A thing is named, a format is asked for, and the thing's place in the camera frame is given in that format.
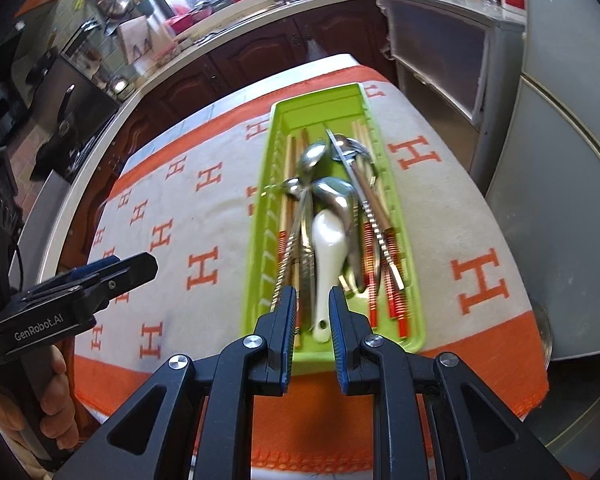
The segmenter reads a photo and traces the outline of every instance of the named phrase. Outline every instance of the chopstick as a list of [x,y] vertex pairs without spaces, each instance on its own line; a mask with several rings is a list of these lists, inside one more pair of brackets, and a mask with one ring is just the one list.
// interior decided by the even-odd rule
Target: chopstick
[[[293,177],[296,163],[296,139],[288,136],[285,144],[285,166],[283,180]],[[286,238],[291,229],[293,218],[293,200],[285,194],[280,199],[280,224],[278,227],[278,269],[282,266],[282,257],[285,254]]]
[[[302,155],[302,152],[307,148],[308,143],[308,133],[306,128],[302,129],[301,137],[299,139],[294,138],[294,168],[298,163],[298,158]],[[293,201],[292,203],[292,214],[291,217],[295,215],[296,208],[300,207],[298,203]],[[294,253],[294,262],[291,270],[291,285],[296,290],[296,328],[294,330],[294,347],[300,348],[302,346],[302,338],[300,336],[300,328],[302,326],[302,314],[304,305],[300,303],[300,258],[299,258],[299,244],[296,245],[296,252]]]
[[[366,125],[355,121],[352,123],[351,126],[358,140],[362,142],[369,149],[371,155],[374,156],[374,153],[371,149],[368,128],[366,127]],[[386,203],[386,196],[382,185],[377,186],[377,191],[381,207],[385,212],[387,212],[388,208]],[[402,271],[400,251],[395,236],[395,229],[392,226],[384,231],[384,238],[386,239],[387,248],[389,249],[392,258],[394,259],[394,262],[398,267],[398,272],[400,272],[400,274],[405,277],[405,281],[408,282],[407,276]],[[408,323],[408,303],[406,299],[406,291],[403,294],[400,290],[396,289],[394,282],[391,279],[389,269],[386,266],[382,266],[382,275],[384,276],[384,286],[389,311],[389,318],[397,319],[398,336],[401,339],[407,338],[410,335],[411,331]]]
[[378,327],[378,309],[377,309],[377,301],[378,301],[378,291],[376,289],[376,273],[375,271],[375,254],[374,254],[374,245],[376,244],[376,237],[374,236],[374,230],[371,228],[371,224],[369,222],[365,222],[363,227],[364,232],[364,241],[365,241],[365,274],[367,286],[366,290],[368,290],[368,303],[369,303],[369,325],[371,328]]

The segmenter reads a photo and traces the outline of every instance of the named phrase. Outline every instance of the orange and white towel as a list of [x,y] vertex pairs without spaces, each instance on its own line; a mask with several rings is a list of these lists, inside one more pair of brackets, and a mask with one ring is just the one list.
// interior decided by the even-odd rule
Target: orange and white towel
[[[203,358],[242,335],[250,223],[270,107],[358,81],[391,159],[413,247],[426,318],[423,354],[456,352],[517,415],[541,401],[548,384],[538,330],[486,202],[399,90],[374,70],[355,66],[210,121],[199,112],[129,160],[104,208],[90,260],[150,251],[159,270],[151,283],[112,301],[96,315],[97,326],[76,338],[75,389],[84,404],[109,415],[172,354]],[[315,431],[316,421],[329,431]],[[256,398],[254,466],[369,470],[372,449],[371,399],[342,396],[334,373],[295,376],[285,397]]]

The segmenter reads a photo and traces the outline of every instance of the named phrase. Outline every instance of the green plastic tray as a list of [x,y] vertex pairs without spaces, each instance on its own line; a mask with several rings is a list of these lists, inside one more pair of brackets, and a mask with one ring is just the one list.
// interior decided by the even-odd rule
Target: green plastic tray
[[[244,303],[244,333],[253,332],[261,314],[269,311],[276,279],[278,230],[282,192],[286,136],[299,138],[306,128],[309,141],[329,138],[324,131],[326,123],[335,133],[353,137],[351,123],[361,121],[369,130],[375,155],[380,183],[389,208],[389,216],[395,227],[402,268],[408,269],[410,282],[406,285],[408,299],[408,325],[410,336],[398,338],[397,322],[388,316],[384,280],[378,293],[378,328],[376,333],[388,337],[409,352],[417,352],[425,340],[425,323],[420,304],[418,280],[413,263],[413,255],[407,231],[402,221],[402,209],[395,192],[395,183],[384,147],[378,136],[378,127],[371,115],[365,91],[360,83],[347,84],[304,94],[275,103],[271,108],[269,135],[265,158],[260,175],[259,195],[255,205],[255,218],[252,225],[248,256],[247,285]],[[346,172],[339,162],[330,157],[322,158],[314,171],[314,178],[337,176],[347,180]],[[368,314],[366,292],[347,300],[350,310]],[[333,346],[331,342],[317,343],[309,330],[301,332],[302,345],[294,351],[292,372],[305,374],[333,370]]]

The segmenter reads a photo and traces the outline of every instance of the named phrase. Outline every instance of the white countertop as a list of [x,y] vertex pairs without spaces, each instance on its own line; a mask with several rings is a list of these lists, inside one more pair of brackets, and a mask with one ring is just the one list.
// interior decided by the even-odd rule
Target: white countertop
[[526,17],[522,14],[505,10],[501,6],[492,6],[484,0],[411,0],[426,6],[449,10],[480,23],[519,23],[526,24]]
[[[293,16],[294,14],[299,14],[300,12],[305,12],[306,10],[316,9],[317,7],[328,6],[346,1],[350,0],[299,0],[286,6],[279,6],[274,9],[267,10],[266,12],[262,12],[250,19],[240,22],[238,25],[235,25],[224,32],[214,35],[209,40],[188,48],[177,58],[173,59],[167,65],[159,68],[156,72],[149,76],[147,80],[136,90],[136,92],[120,107],[120,110],[117,112],[109,126],[101,135],[100,140],[89,154],[87,160],[83,164],[80,172],[74,180],[71,191],[68,193],[64,203],[62,204],[60,212],[58,213],[56,221],[53,225],[49,240],[47,241],[43,260],[38,273],[38,281],[46,280],[56,274],[60,254],[62,247],[64,246],[64,241],[87,184],[91,180],[93,173],[96,171],[96,168],[102,160],[102,157],[104,156],[104,153],[109,147],[111,141],[116,137],[122,125],[145,95],[156,88],[160,83],[170,78],[170,76],[174,75],[178,70],[187,66],[200,56],[208,54],[216,47],[228,41],[234,40],[243,34],[251,32],[256,28],[262,27],[269,23]],[[448,10],[452,10],[465,16],[469,15],[478,21],[515,21],[519,23],[520,20],[522,20],[522,22],[524,22],[524,17],[513,14],[512,12],[501,10],[498,7],[487,6],[480,0],[417,1],[435,7],[447,8]],[[329,70],[327,67],[322,67],[321,70],[322,72],[320,73],[327,73],[337,69],[330,68]],[[319,75],[319,73],[315,73],[308,77],[313,77],[316,75]]]

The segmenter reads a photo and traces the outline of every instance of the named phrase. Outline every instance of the stainless steel spoon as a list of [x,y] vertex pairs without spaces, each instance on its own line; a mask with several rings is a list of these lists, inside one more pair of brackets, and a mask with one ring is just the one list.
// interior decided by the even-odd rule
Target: stainless steel spoon
[[282,262],[278,268],[276,284],[273,288],[271,298],[271,310],[278,306],[282,284],[285,282],[288,272],[291,254],[293,253],[296,239],[300,235],[300,300],[302,304],[311,305],[311,311],[315,309],[315,259],[314,249],[311,245],[311,220],[313,218],[314,206],[311,195],[311,176],[320,159],[327,152],[327,143],[323,140],[314,142],[302,152],[298,159],[296,170],[299,178],[289,178],[282,183],[282,190],[299,200],[298,208],[294,216],[291,232],[286,239],[285,252]]
[[[351,139],[351,137],[344,136],[343,134],[334,134],[336,138],[336,142],[338,146],[342,150],[342,153],[347,158],[356,158],[357,155],[361,155],[365,161],[371,167],[372,176],[369,181],[369,185],[371,187],[376,183],[376,179],[378,178],[378,168],[376,168],[376,164],[371,156],[371,152],[366,148],[364,144],[358,142],[356,139]],[[335,150],[331,150],[331,159],[336,162],[340,161],[340,157]]]
[[358,292],[366,289],[366,276],[363,270],[360,250],[360,223],[358,222],[358,196],[349,183],[340,178],[327,176],[311,184],[311,189],[319,200],[336,213],[344,226],[347,236],[347,259],[353,271]]
[[304,186],[302,185],[302,182],[300,182],[300,179],[296,176],[288,178],[282,183],[282,191],[291,195],[296,200],[300,200],[303,189]]
[[302,214],[300,222],[300,291],[299,299],[302,305],[310,305],[312,319],[315,313],[316,278],[315,255],[312,244],[312,222],[314,219],[314,201],[311,194],[311,177],[315,167],[325,153],[329,151],[324,140],[318,140],[309,145],[298,159],[296,170],[304,189],[301,192],[301,206],[298,211]]

